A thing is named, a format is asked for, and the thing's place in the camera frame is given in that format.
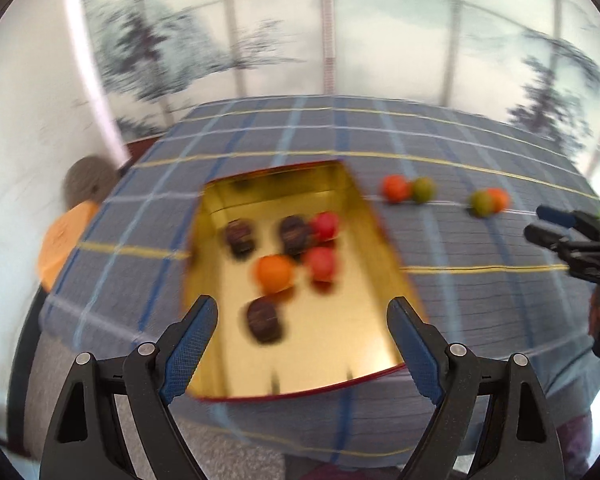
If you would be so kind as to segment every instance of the green object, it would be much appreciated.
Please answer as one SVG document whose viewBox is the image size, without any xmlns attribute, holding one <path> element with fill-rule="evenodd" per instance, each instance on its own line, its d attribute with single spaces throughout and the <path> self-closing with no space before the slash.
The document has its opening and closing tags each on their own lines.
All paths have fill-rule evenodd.
<svg viewBox="0 0 600 480">
<path fill-rule="evenodd" d="M 491 216 L 495 211 L 493 197 L 485 190 L 476 191 L 471 195 L 470 206 L 473 213 L 480 218 Z"/>
<path fill-rule="evenodd" d="M 433 200 L 436 196 L 436 183 L 428 176 L 420 176 L 413 181 L 411 188 L 413 201 L 418 204 L 424 204 Z"/>
</svg>

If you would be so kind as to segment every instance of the white light strip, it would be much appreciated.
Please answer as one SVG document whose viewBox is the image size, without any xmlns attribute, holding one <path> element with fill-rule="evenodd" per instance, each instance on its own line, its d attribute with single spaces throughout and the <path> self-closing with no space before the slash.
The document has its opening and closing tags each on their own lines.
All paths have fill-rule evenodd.
<svg viewBox="0 0 600 480">
<path fill-rule="evenodd" d="M 96 63 L 91 53 L 87 23 L 84 17 L 81 0 L 64 0 L 69 37 L 74 50 L 74 58 L 78 73 L 84 86 L 91 113 L 109 149 L 113 162 L 121 168 L 131 158 L 113 114 L 107 103 L 104 88 L 96 71 Z"/>
</svg>

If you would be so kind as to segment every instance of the wall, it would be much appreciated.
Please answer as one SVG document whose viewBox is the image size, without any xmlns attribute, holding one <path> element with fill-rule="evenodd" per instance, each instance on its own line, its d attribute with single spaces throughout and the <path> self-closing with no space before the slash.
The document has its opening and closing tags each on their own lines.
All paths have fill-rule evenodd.
<svg viewBox="0 0 600 480">
<path fill-rule="evenodd" d="M 0 20 L 0 433 L 40 243 L 63 213 L 64 174 L 92 153 L 108 151 L 76 69 L 64 0 L 15 0 Z"/>
<path fill-rule="evenodd" d="M 324 91 L 320 0 L 84 1 L 128 140 L 163 132 L 201 102 Z M 590 0 L 333 2 L 337 94 L 534 129 L 595 176 L 600 193 L 600 14 Z M 143 31 L 154 42 L 138 52 Z"/>
</svg>

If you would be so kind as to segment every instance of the brown round cushion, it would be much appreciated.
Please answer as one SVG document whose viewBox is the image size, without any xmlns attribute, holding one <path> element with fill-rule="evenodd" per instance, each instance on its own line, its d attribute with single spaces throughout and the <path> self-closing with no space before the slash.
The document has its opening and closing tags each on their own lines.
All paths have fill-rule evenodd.
<svg viewBox="0 0 600 480">
<path fill-rule="evenodd" d="M 64 177 L 62 191 L 66 208 L 72 209 L 85 200 L 102 203 L 119 180 L 116 168 L 107 159 L 97 155 L 81 158 Z"/>
</svg>

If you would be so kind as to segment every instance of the orange stool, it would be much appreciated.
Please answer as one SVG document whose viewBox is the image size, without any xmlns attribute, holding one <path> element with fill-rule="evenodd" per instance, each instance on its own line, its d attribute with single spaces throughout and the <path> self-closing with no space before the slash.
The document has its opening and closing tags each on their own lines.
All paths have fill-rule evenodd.
<svg viewBox="0 0 600 480">
<path fill-rule="evenodd" d="M 46 231 L 36 270 L 47 292 L 54 286 L 69 254 L 99 208 L 95 202 L 82 202 L 64 213 Z"/>
</svg>

